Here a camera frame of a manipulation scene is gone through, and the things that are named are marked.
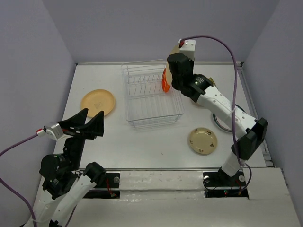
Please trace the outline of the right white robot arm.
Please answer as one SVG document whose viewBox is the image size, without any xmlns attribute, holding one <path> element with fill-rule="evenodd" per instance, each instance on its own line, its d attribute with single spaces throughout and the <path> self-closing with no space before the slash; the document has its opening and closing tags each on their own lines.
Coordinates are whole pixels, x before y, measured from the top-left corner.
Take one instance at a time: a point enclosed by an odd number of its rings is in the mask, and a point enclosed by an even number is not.
<svg viewBox="0 0 303 227">
<path fill-rule="evenodd" d="M 218 173 L 219 182 L 230 185 L 235 180 L 235 174 L 264 141 L 268 121 L 248 115 L 231 103 L 206 76 L 193 73 L 193 63 L 186 55 L 171 54 L 167 63 L 173 88 L 210 110 L 232 129 L 232 153 Z"/>
</svg>

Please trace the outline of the white plate with green rim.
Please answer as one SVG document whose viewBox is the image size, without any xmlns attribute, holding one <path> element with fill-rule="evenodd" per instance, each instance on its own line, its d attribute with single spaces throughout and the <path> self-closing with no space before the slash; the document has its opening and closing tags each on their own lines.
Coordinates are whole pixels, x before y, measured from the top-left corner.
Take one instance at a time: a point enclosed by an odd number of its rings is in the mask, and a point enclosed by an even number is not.
<svg viewBox="0 0 303 227">
<path fill-rule="evenodd" d="M 240 131 L 245 131 L 242 121 L 246 118 L 246 112 L 241 107 L 237 105 L 234 108 L 231 105 L 215 105 L 211 112 L 215 121 L 229 132 L 234 131 L 237 134 Z"/>
</svg>

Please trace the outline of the small cream plate with flowers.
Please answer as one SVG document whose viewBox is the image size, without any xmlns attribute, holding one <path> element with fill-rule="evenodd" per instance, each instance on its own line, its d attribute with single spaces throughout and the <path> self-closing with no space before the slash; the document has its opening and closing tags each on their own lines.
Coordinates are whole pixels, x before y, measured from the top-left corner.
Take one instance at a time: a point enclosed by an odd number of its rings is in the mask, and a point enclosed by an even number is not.
<svg viewBox="0 0 303 227">
<path fill-rule="evenodd" d="M 188 136 L 188 144 L 193 151 L 200 155 L 212 154 L 218 144 L 216 134 L 208 128 L 195 128 Z"/>
</svg>

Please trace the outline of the orange round plate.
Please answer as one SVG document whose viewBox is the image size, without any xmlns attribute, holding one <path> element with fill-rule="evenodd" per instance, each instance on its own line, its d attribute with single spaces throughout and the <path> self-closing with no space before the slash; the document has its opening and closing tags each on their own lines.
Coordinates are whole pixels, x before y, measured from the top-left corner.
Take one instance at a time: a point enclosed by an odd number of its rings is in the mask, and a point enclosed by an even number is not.
<svg viewBox="0 0 303 227">
<path fill-rule="evenodd" d="M 170 90 L 170 85 L 166 81 L 166 68 L 163 71 L 162 79 L 161 79 L 161 87 L 164 93 L 167 93 Z"/>
</svg>

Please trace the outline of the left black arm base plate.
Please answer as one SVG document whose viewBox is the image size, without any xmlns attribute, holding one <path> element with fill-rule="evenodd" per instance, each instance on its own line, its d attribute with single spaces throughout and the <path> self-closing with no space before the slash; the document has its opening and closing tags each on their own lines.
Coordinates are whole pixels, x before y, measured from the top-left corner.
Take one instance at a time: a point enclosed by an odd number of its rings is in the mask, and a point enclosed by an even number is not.
<svg viewBox="0 0 303 227">
<path fill-rule="evenodd" d="M 98 183 L 84 199 L 119 199 L 120 172 L 107 172 L 103 182 Z"/>
</svg>

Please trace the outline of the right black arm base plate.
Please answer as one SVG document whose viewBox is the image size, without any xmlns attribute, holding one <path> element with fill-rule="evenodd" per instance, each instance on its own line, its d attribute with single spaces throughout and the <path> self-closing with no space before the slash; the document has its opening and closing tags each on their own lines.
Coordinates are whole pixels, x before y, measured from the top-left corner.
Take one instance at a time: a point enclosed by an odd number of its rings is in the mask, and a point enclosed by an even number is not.
<svg viewBox="0 0 303 227">
<path fill-rule="evenodd" d="M 248 198 L 246 179 L 242 171 L 233 177 L 218 171 L 203 172 L 203 186 L 206 198 Z"/>
</svg>

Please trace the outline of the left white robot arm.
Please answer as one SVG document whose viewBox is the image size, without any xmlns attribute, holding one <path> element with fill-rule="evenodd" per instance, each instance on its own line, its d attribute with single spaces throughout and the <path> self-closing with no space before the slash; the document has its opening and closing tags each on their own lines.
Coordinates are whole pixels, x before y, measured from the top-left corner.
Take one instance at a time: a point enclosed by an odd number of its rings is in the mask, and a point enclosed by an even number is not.
<svg viewBox="0 0 303 227">
<path fill-rule="evenodd" d="M 42 191 L 26 227 L 63 226 L 86 193 L 104 183 L 106 170 L 96 162 L 89 163 L 81 175 L 76 173 L 85 141 L 104 135 L 104 111 L 86 122 L 88 111 L 84 108 L 71 118 L 52 122 L 36 132 L 39 137 L 65 140 L 65 144 L 62 153 L 46 155 L 41 161 Z"/>
</svg>

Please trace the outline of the cream plate with leaf pattern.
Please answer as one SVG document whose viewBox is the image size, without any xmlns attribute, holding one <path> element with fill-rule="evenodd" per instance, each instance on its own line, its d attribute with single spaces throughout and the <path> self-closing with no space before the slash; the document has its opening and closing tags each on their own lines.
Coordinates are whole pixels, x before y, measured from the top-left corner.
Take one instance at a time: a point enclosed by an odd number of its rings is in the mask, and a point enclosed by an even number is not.
<svg viewBox="0 0 303 227">
<path fill-rule="evenodd" d="M 166 80 L 166 83 L 171 86 L 172 84 L 172 72 L 171 72 L 171 67 L 174 67 L 175 63 L 174 63 L 174 60 L 175 60 L 175 57 L 172 56 L 176 53 L 179 53 L 179 44 L 175 45 L 172 49 L 172 51 L 170 52 L 169 56 L 167 57 L 167 62 L 166 62 L 166 72 L 165 72 L 165 80 Z"/>
</svg>

